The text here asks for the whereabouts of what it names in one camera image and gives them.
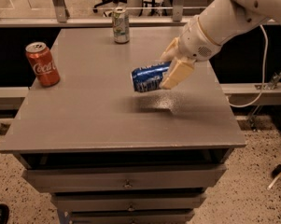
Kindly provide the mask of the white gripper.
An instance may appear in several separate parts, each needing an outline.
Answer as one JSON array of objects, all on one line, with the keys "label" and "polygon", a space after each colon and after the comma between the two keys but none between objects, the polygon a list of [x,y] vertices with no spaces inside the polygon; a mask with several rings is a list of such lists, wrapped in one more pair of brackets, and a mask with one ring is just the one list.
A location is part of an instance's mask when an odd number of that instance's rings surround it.
[{"label": "white gripper", "polygon": [[[221,50],[221,45],[211,41],[203,32],[199,23],[199,17],[194,16],[183,27],[182,33],[175,37],[163,52],[160,60],[170,62],[168,71],[165,73],[160,88],[171,90],[185,80],[194,71],[194,61],[206,61]],[[189,59],[175,58],[177,52]]]}]

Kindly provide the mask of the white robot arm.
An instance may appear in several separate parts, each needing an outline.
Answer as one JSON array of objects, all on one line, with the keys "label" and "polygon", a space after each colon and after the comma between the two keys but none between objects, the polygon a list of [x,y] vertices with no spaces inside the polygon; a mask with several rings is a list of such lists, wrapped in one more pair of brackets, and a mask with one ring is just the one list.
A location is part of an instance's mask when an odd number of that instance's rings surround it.
[{"label": "white robot arm", "polygon": [[161,56],[170,67],[161,87],[171,90],[185,80],[197,62],[219,53],[237,35],[274,20],[281,25],[281,0],[214,0],[191,18]]}]

